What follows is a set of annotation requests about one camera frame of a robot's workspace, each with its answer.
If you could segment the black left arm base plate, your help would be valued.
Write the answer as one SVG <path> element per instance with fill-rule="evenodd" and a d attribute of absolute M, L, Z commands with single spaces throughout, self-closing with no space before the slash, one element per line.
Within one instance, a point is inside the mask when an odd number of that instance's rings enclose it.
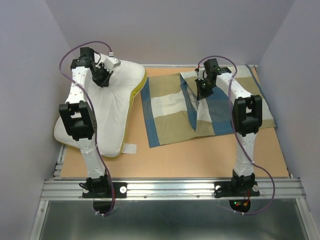
<path fill-rule="evenodd" d="M 89 189 L 85 183 L 79 183 L 79 186 L 82 188 L 82 197 L 84 199 L 103 199 L 103 198 L 112 198 L 112 190 L 109 185 L 103 187 L 96 187 Z M 114 197 L 124 199 L 127 197 L 127 186 L 126 182 L 113 182 Z"/>

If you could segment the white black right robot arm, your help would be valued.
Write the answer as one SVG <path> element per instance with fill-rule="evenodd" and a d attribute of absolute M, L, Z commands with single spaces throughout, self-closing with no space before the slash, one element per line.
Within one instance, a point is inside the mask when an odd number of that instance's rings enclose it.
<path fill-rule="evenodd" d="M 236 138 L 236 160 L 229 181 L 215 183 L 214 196 L 242 197 L 256 187 L 254 173 L 254 144 L 263 123 L 263 99 L 252 94 L 237 80 L 228 67 L 218 64 L 217 56 L 202 59 L 196 68 L 197 100 L 211 96 L 215 87 L 228 97 L 230 122 Z"/>

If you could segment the white pillow yellow edge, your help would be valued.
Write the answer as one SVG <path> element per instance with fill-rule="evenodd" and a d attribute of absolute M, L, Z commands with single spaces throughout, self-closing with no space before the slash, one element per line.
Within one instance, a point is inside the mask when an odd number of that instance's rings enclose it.
<path fill-rule="evenodd" d="M 135 96 L 147 80 L 145 68 L 122 60 L 109 79 L 109 87 L 100 87 L 91 80 L 88 96 L 97 120 L 97 143 L 105 157 L 117 157 L 123 147 L 128 116 Z"/>

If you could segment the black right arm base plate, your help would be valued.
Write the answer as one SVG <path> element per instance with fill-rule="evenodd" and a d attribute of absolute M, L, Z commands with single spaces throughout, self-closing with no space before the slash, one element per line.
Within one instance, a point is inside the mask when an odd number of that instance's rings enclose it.
<path fill-rule="evenodd" d="M 216 181 L 214 183 L 214 197 L 215 198 L 240 198 L 244 196 L 259 197 L 260 191 L 258 184 L 232 184 L 231 181 Z"/>

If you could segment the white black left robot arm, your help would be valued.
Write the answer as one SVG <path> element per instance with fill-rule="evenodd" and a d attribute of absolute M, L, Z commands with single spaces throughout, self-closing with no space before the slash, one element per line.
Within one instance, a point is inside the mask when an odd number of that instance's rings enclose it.
<path fill-rule="evenodd" d="M 108 198 L 112 195 L 112 187 L 98 150 L 97 119 L 88 95 L 90 82 L 98 70 L 95 51 L 81 47 L 80 56 L 72 60 L 70 70 L 69 95 L 58 111 L 66 134 L 75 141 L 86 165 L 86 181 L 79 184 L 83 189 L 82 197 Z"/>

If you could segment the blue beige white plaid pillowcase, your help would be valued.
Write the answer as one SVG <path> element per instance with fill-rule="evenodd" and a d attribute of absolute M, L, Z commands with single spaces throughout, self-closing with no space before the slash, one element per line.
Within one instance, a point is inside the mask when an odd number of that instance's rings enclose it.
<path fill-rule="evenodd" d="M 232 134 L 225 91 L 215 87 L 197 100 L 196 79 L 195 70 L 147 78 L 141 101 L 149 147 Z"/>

